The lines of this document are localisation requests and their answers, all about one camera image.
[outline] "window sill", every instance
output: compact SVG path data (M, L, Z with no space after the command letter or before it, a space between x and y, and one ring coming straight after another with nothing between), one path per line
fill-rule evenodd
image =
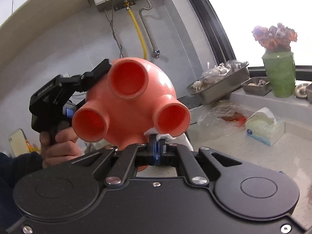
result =
M243 89L238 89L231 94L231 100L236 103L259 110L267 107L278 117L292 119L312 126L312 105L306 99L294 95L287 98L277 98L272 91L265 96L246 94Z

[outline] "food in plastic bag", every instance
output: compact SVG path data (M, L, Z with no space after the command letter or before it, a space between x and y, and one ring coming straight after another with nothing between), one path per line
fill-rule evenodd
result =
M197 123L205 130L209 139L240 132L245 129L247 120L245 110L230 100L221 100L204 115L200 116Z
M237 60L228 61L226 64L220 63L218 66L204 71L201 78L193 83L192 89L195 93L205 90L210 85L220 82L226 76L240 69L244 64Z

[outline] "orange pipe fitting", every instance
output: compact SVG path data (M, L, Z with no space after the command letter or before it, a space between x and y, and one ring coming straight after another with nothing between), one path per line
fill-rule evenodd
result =
M168 76L140 58L114 60L109 73L87 92L86 104L74 114L76 134L87 142L105 139L123 150L147 143L144 133L155 127L172 137L190 123L188 108L177 100Z

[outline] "hand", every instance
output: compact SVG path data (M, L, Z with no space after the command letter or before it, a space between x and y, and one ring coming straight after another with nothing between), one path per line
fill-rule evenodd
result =
M57 143L52 146L50 137L48 132L41 132L39 136L43 168L72 160L81 155L81 150L77 145L78 136L72 127L57 133L55 136Z

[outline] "orange flower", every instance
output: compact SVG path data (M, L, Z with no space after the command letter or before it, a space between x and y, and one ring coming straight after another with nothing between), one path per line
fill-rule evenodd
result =
M252 30L252 34L256 41L260 43L261 46L269 50L289 50L290 42L297 41L297 33L282 23L278 23L276 26L271 26L269 29L266 27L256 26Z

